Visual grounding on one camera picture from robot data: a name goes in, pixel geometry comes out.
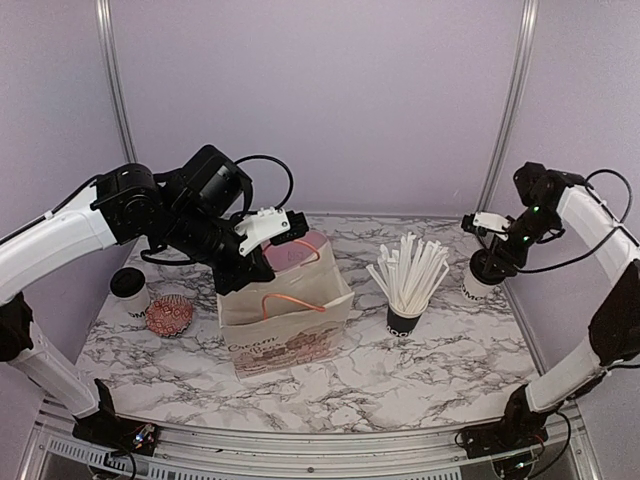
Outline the white paper takeout bag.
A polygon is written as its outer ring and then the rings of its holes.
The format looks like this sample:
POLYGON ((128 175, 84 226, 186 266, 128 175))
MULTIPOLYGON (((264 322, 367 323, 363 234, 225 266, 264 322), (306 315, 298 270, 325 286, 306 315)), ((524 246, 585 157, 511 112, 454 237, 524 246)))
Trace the white paper takeout bag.
POLYGON ((323 361, 338 352, 354 291, 326 238, 318 261, 217 297, 220 332, 238 378, 323 361))

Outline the black plastic cup lid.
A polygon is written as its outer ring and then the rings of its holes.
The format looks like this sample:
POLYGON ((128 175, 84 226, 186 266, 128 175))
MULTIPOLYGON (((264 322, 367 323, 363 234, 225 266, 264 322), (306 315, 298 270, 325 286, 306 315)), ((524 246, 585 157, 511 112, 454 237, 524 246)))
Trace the black plastic cup lid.
POLYGON ((469 261, 472 276, 481 284, 495 286, 503 282, 506 274, 489 261, 486 250, 477 250, 469 261))

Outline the white paper coffee cup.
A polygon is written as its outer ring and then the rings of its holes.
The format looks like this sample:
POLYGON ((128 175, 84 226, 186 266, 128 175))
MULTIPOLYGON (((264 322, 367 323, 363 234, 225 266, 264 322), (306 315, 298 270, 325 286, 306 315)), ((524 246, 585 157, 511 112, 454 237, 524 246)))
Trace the white paper coffee cup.
POLYGON ((131 318, 144 320, 151 299, 147 287, 143 286, 135 293, 127 293, 124 297, 120 297, 119 302, 131 318))

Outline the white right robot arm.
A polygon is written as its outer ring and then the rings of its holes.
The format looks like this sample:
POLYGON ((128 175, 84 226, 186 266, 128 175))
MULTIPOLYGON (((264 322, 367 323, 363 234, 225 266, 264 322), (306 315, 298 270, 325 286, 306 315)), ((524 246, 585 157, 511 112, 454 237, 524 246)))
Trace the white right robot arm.
MULTIPOLYGON (((634 195, 635 212, 631 214, 631 228, 638 233, 639 230, 639 164, 633 161, 615 162, 602 168, 615 170, 630 182, 634 195)), ((590 180, 598 188, 602 189, 601 195, 610 202, 610 208, 617 215, 622 215, 625 198, 628 202, 628 193, 622 180, 613 178, 613 174, 597 174, 598 178, 590 180)), ((556 264, 568 261, 569 257, 575 257, 589 250, 578 238, 574 230, 567 228, 567 234, 563 240, 551 242, 551 246, 535 247, 531 254, 531 265, 527 268, 543 268, 543 264, 556 264)), ((516 351, 501 354, 496 360, 495 372, 506 374, 512 371, 508 385, 504 392, 511 393, 516 386, 527 380, 541 377, 547 369, 555 366, 565 354, 568 354, 578 341, 587 334, 587 324, 596 308, 604 300, 608 293, 609 283, 605 273, 597 265, 595 254, 581 262, 556 269, 547 273, 524 274, 515 278, 507 278, 483 301, 489 306, 498 307, 500 302, 508 302, 520 330, 520 340, 516 341, 516 351)), ((612 417, 617 408, 629 410, 625 406, 627 395, 624 387, 621 391, 622 400, 617 398, 613 387, 619 386, 620 379, 605 380, 601 386, 596 386, 594 391, 585 394, 575 402, 581 416, 591 421, 596 417, 612 417)), ((506 401, 507 393, 501 394, 506 401)))

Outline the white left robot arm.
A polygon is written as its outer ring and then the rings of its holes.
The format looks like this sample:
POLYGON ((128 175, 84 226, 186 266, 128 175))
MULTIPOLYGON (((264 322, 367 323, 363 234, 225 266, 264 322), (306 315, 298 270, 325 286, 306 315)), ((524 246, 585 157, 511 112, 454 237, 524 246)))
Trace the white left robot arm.
POLYGON ((175 170, 153 173, 138 163, 99 174, 59 206, 1 240, 1 359, 57 398, 76 424, 106 445, 125 438, 108 388, 85 380, 49 345, 23 291, 90 253, 146 238, 149 262, 171 247, 211 268, 217 294, 270 282, 265 242, 305 234, 303 216, 282 204, 253 210, 252 180, 238 161, 212 145, 175 170))

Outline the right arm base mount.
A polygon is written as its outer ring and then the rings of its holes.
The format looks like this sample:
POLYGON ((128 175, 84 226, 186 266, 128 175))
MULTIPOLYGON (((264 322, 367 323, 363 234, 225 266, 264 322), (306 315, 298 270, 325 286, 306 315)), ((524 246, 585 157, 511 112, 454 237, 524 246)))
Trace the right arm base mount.
POLYGON ((454 441, 465 450, 469 459, 476 459, 540 445, 548 438, 544 427, 529 433, 504 433, 496 421, 464 427, 454 441))

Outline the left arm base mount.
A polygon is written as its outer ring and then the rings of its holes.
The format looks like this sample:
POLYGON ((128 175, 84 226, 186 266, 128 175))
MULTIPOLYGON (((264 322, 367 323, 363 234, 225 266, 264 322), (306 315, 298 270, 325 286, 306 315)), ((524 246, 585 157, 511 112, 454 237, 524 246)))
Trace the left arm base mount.
POLYGON ((118 416, 109 388, 99 379, 94 380, 98 393, 98 409, 85 416, 73 416, 73 436, 125 453, 152 456, 160 432, 158 425, 118 416))

